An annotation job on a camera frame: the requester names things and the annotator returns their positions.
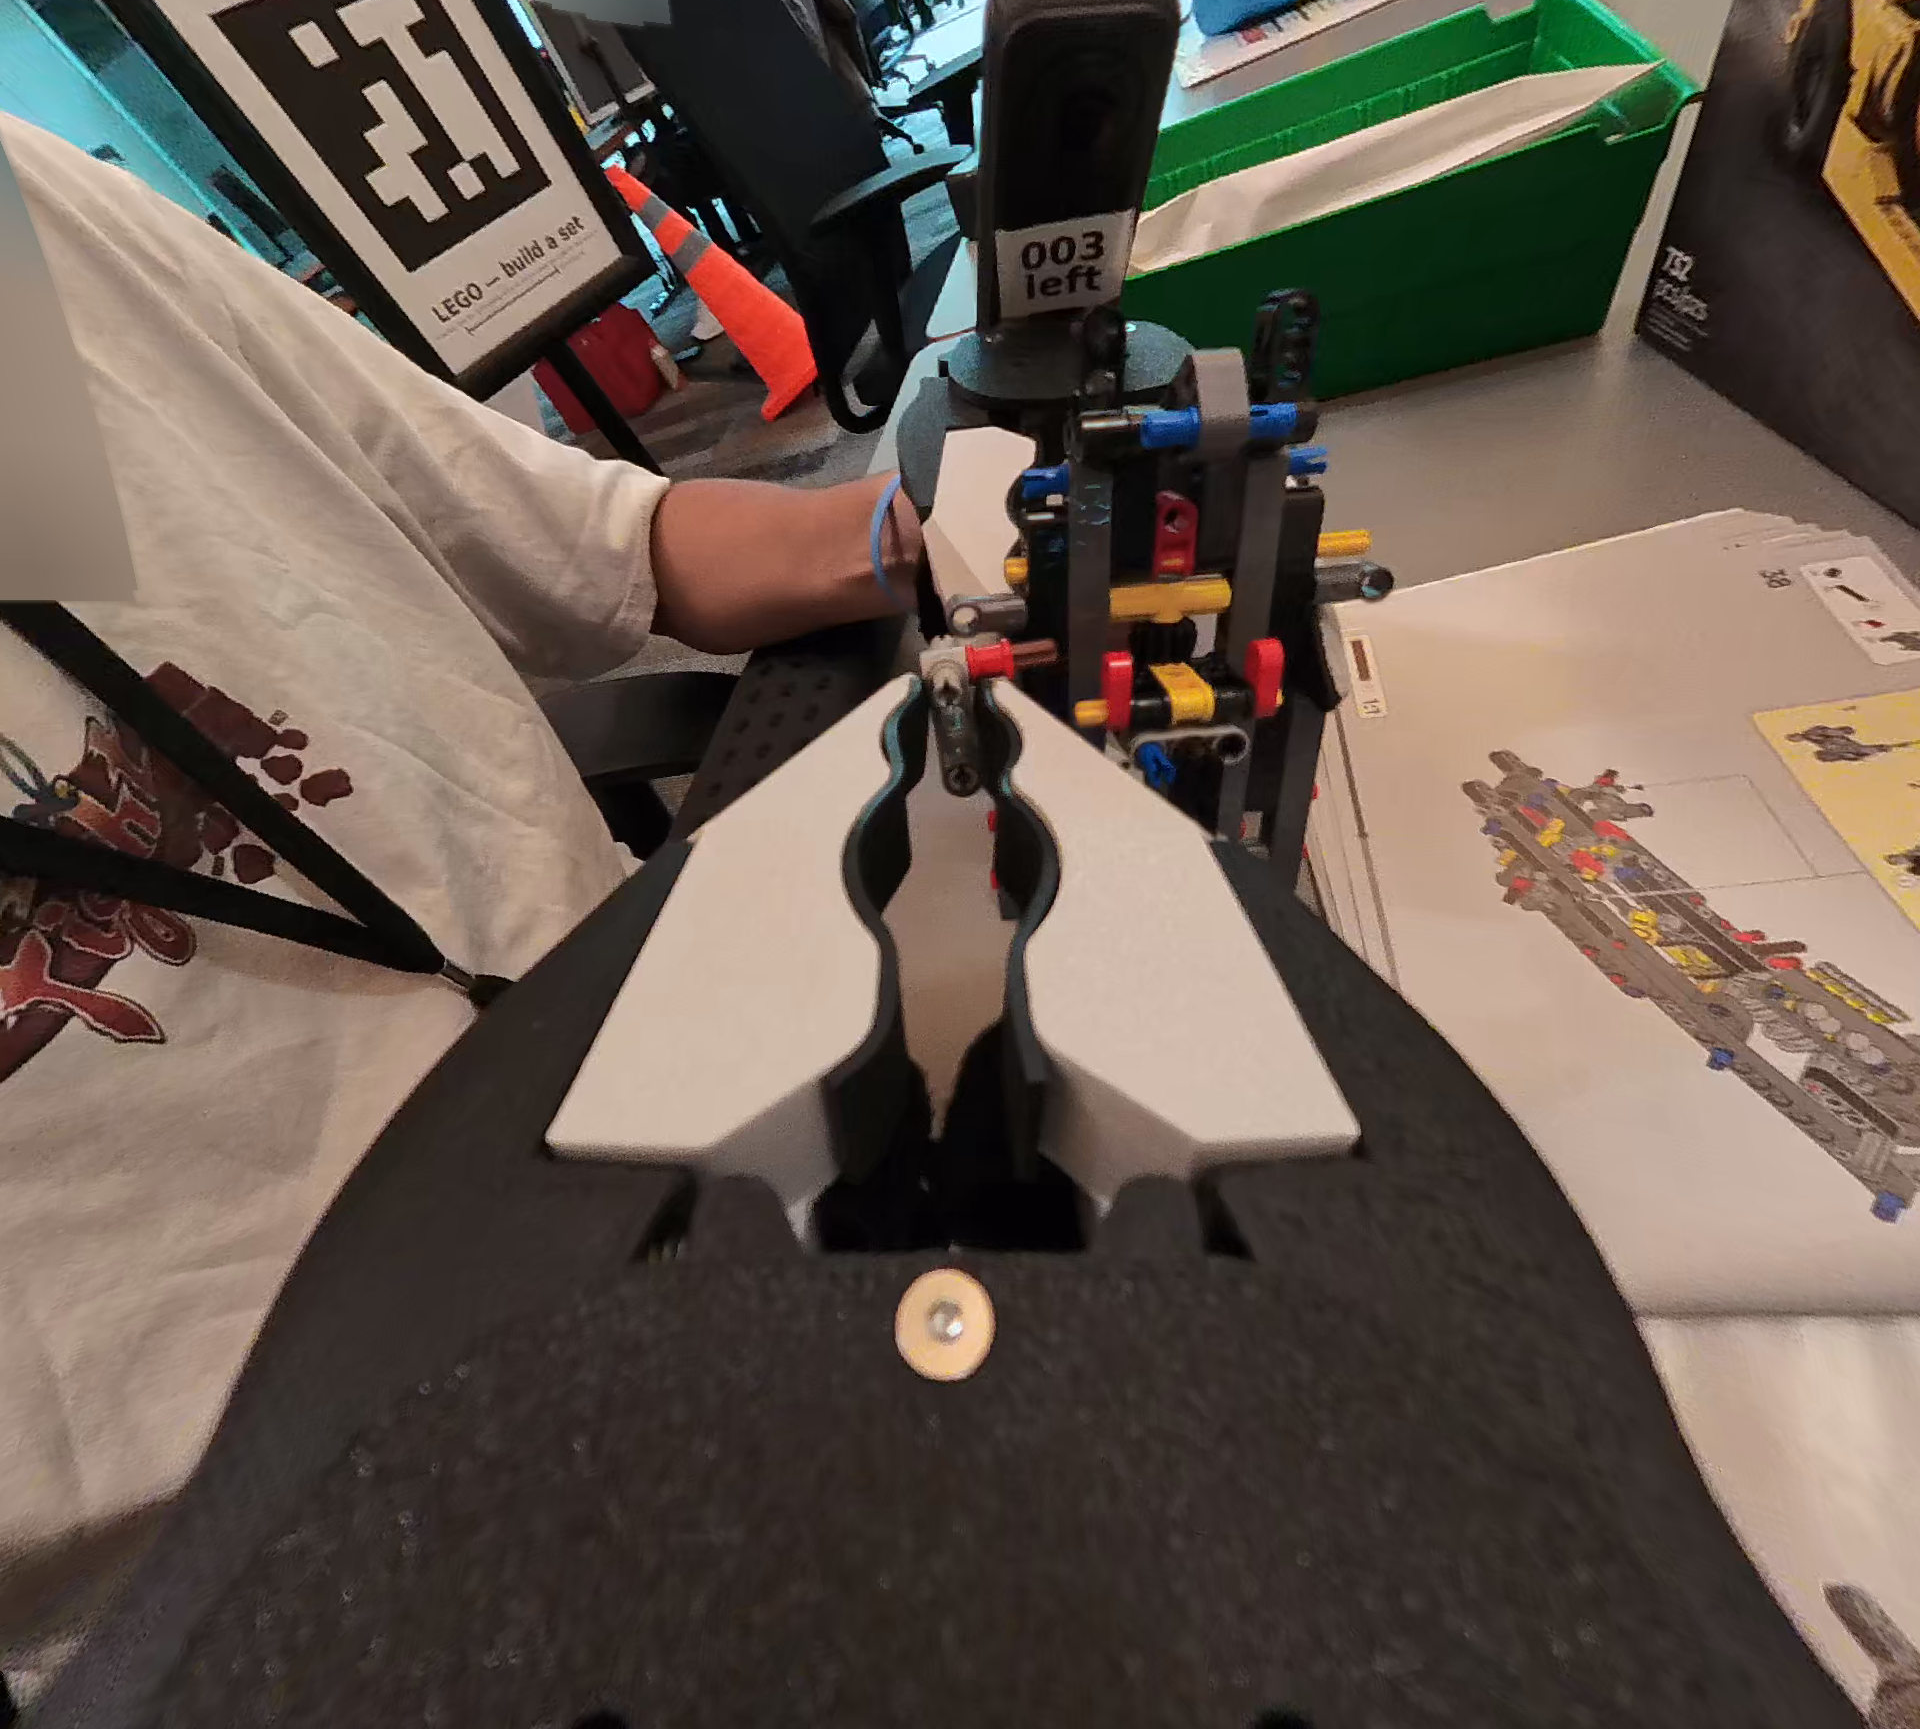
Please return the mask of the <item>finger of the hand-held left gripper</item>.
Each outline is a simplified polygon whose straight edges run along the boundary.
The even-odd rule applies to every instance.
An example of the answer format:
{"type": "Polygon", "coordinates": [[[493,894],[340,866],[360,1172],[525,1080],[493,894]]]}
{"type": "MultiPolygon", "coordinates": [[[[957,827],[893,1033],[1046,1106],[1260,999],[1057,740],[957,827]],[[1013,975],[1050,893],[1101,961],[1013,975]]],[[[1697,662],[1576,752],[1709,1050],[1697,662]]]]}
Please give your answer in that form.
{"type": "Polygon", "coordinates": [[[949,429],[924,480],[930,502],[924,516],[928,605],[919,610],[917,649],[948,637],[946,610],[954,598],[989,602],[1013,595],[1003,564],[1016,552],[1018,524],[1007,495],[1036,463],[1032,437],[1000,425],[949,429]]]}

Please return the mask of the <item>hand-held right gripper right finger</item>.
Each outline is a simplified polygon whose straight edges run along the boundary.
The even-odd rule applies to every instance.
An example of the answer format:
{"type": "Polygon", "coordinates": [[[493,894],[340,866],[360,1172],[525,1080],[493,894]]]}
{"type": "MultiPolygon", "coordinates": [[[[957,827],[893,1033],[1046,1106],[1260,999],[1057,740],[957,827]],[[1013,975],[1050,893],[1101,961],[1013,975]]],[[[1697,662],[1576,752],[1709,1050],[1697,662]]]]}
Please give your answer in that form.
{"type": "Polygon", "coordinates": [[[1360,1121],[1222,844],[1029,695],[971,695],[982,790],[932,799],[938,1167],[965,1223],[1350,1157],[1360,1121]]]}

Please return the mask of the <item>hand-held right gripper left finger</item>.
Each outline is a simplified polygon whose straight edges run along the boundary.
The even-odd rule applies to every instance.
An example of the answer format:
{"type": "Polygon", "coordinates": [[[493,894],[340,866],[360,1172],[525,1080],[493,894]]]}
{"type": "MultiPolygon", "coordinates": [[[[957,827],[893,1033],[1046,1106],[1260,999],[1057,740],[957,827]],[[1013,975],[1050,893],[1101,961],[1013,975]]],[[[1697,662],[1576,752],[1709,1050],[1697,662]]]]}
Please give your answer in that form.
{"type": "Polygon", "coordinates": [[[553,1157],[751,1179],[823,1246],[907,1243],[932,1108],[885,907],[926,745],[924,689],[893,676],[694,834],[553,1157]]]}

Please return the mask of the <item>small grey connector red pin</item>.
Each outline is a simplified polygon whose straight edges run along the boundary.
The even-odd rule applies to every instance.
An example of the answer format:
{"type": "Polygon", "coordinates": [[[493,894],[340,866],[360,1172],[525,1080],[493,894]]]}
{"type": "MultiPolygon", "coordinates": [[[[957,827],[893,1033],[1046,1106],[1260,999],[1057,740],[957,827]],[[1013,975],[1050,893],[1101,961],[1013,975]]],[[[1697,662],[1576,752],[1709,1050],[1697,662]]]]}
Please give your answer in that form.
{"type": "Polygon", "coordinates": [[[938,754],[939,781],[949,796],[971,799],[987,778],[980,733],[980,691],[985,684],[1018,683],[1026,671],[1061,659],[1057,641],[1012,637],[932,641],[919,674],[928,703],[928,733],[938,754]]]}

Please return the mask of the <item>lego car chassis model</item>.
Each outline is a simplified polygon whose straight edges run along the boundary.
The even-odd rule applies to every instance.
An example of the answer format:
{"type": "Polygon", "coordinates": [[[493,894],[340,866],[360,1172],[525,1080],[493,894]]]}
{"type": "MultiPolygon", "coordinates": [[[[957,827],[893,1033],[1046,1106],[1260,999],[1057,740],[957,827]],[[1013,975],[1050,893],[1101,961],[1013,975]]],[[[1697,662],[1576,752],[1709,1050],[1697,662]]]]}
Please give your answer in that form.
{"type": "Polygon", "coordinates": [[[1057,641],[1016,686],[1283,882],[1339,696],[1323,615],[1395,584],[1366,532],[1325,526],[1318,334],[1308,290],[1269,292],[1245,351],[1185,344],[1166,394],[1033,437],[1007,495],[1013,595],[943,612],[960,641],[1057,641]]]}

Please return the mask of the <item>person's left forearm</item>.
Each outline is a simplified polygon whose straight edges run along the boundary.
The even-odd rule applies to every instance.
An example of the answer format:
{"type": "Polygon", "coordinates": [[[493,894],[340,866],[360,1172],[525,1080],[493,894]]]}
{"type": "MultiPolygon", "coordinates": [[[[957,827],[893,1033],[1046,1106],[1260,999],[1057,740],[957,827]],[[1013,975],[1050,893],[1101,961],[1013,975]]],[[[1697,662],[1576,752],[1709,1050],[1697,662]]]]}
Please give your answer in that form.
{"type": "MultiPolygon", "coordinates": [[[[658,500],[648,541],[652,633],[726,656],[899,615],[875,591],[868,521],[885,475],[819,488],[699,479],[658,500]]],[[[899,491],[885,539],[910,607],[924,528],[899,491]]]]}

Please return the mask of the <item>lego instruction booklet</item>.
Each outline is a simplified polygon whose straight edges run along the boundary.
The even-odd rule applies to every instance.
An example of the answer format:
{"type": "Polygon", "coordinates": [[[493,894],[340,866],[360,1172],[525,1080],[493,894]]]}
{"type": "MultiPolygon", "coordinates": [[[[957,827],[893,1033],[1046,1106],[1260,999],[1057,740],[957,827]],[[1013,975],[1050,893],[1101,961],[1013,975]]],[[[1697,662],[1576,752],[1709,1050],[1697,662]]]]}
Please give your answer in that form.
{"type": "Polygon", "coordinates": [[[1623,1454],[1628,1615],[1915,1725],[1915,583],[1724,511],[1328,610],[1308,861],[1407,1010],[1369,1151],[1623,1454]]]}

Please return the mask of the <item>lego set box yellow car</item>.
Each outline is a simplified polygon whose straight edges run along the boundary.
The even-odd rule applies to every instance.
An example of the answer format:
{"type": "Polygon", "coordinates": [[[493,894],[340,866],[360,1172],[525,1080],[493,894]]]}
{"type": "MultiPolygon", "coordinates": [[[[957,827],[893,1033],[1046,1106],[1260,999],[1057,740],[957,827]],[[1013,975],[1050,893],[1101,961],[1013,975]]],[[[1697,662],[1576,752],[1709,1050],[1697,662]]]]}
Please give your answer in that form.
{"type": "Polygon", "coordinates": [[[1918,521],[1918,0],[1731,0],[1637,333],[1918,521]]]}

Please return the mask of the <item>black office chair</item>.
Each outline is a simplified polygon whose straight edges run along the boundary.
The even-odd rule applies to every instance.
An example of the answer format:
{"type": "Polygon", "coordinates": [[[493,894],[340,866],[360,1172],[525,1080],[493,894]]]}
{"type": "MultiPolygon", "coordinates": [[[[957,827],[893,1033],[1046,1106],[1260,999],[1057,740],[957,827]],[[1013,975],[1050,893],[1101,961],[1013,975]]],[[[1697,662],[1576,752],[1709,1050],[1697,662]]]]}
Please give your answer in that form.
{"type": "Polygon", "coordinates": [[[881,120],[787,0],[667,0],[630,35],[636,62],[765,236],[836,425],[880,431],[951,266],[960,232],[911,263],[904,205],[946,190],[957,152],[885,159],[881,120]]]}

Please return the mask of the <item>orange traffic cone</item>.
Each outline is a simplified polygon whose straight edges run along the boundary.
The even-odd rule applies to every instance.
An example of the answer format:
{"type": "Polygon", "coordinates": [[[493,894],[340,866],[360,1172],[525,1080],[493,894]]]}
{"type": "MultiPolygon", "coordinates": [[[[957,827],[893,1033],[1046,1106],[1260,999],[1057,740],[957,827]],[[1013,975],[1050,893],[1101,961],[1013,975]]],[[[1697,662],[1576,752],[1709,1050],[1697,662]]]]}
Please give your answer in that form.
{"type": "Polygon", "coordinates": [[[604,176],[762,380],[762,420],[802,405],[817,371],[800,312],[622,164],[604,176]]]}

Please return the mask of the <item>white paper bag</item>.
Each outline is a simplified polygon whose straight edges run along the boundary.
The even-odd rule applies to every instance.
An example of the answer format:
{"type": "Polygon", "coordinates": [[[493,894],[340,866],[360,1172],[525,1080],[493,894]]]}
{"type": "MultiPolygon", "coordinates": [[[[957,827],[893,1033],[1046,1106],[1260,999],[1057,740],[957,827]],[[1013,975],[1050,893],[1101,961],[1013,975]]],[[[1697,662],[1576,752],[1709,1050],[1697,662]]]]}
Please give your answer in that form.
{"type": "Polygon", "coordinates": [[[1653,62],[1540,72],[1201,181],[1138,220],[1127,272],[1153,274],[1522,150],[1590,116],[1653,62]]]}

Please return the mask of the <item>green plastic bin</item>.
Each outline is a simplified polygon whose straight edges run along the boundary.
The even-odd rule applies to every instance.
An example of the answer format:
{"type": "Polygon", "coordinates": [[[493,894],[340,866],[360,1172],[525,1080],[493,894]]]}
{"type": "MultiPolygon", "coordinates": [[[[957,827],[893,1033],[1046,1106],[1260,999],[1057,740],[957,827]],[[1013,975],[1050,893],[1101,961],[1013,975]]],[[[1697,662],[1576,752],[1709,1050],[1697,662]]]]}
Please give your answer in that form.
{"type": "Polygon", "coordinates": [[[1205,349],[1249,340],[1257,303],[1308,290],[1312,384],[1375,391],[1594,334],[1681,114],[1701,84],[1600,0],[1458,11],[1166,126],[1143,213],[1201,181],[1525,74],[1653,62],[1522,150],[1124,285],[1121,306],[1205,349]]]}

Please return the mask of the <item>framed marker sign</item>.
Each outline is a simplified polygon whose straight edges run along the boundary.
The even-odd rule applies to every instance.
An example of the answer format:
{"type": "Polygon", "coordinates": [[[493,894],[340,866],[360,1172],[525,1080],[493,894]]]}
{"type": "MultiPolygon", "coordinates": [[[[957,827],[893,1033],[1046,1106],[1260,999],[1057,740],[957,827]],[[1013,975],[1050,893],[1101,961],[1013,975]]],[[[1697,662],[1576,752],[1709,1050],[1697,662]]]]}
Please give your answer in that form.
{"type": "Polygon", "coordinates": [[[490,397],[639,286],[510,0],[102,0],[395,351],[490,397]]]}

